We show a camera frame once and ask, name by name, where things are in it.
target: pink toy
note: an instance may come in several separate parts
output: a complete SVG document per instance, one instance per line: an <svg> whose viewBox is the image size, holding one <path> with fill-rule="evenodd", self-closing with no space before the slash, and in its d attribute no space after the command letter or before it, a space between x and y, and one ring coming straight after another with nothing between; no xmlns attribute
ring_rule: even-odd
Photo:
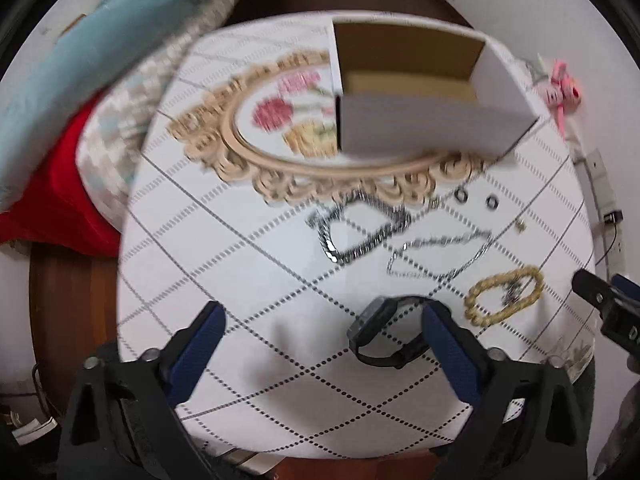
<svg viewBox="0 0 640 480"><path fill-rule="evenodd" d="M575 110L582 100L582 91L574 78L569 76L564 61L556 60L551 80L536 86L546 105L555 111L556 124L564 139L564 113L566 108Z"/></svg>

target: light blue pillow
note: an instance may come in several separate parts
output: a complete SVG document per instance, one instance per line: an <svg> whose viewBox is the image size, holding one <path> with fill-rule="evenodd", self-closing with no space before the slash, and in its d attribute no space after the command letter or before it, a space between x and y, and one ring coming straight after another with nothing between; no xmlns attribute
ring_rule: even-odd
<svg viewBox="0 0 640 480"><path fill-rule="evenodd" d="M22 195L66 122L204 0L105 0L53 47L0 114L0 212Z"/></svg>

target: bracelet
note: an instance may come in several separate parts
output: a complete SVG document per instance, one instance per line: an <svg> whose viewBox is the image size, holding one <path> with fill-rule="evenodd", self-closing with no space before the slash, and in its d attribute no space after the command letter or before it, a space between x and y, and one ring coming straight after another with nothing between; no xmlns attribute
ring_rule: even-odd
<svg viewBox="0 0 640 480"><path fill-rule="evenodd" d="M483 316L480 313L480 309L476 305L476 300L478 296L485 292L486 290L490 290L491 288L495 288L497 286L505 285L514 280L519 280L526 276L531 277L536 280L536 286L533 289L533 292L514 303L509 304L500 312L496 312L495 314L488 314L487 316ZM465 317L471 321L472 325L475 326L484 326L488 327L491 325L495 325L504 321L505 319L513 316L517 312L521 311L524 308L534 304L537 300L540 299L542 295L542 290L544 289L544 276L542 271L536 266L525 266L521 269L512 270L510 272L505 272L503 274L495 274L494 276L489 276L484 280L480 280L474 286L469 289L469 292L465 298Z"/></svg>

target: black ring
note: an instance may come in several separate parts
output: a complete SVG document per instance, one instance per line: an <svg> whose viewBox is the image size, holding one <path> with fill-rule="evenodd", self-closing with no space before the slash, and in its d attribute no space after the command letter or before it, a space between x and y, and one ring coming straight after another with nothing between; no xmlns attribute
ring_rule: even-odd
<svg viewBox="0 0 640 480"><path fill-rule="evenodd" d="M469 200L469 193L465 188L459 186L453 192L453 196L456 198L458 203L465 204L467 200Z"/></svg>
<svg viewBox="0 0 640 480"><path fill-rule="evenodd" d="M495 196L494 194L489 195L486 198L486 206L491 210L491 211L495 211L496 209L498 209L498 197Z"/></svg>

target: cardboard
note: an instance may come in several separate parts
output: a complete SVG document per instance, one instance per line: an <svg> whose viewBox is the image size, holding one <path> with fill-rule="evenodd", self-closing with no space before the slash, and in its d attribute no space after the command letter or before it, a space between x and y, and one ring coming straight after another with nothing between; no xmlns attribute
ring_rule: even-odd
<svg viewBox="0 0 640 480"><path fill-rule="evenodd" d="M338 142L352 156L499 156L537 120L491 45L450 30L334 22Z"/></svg>

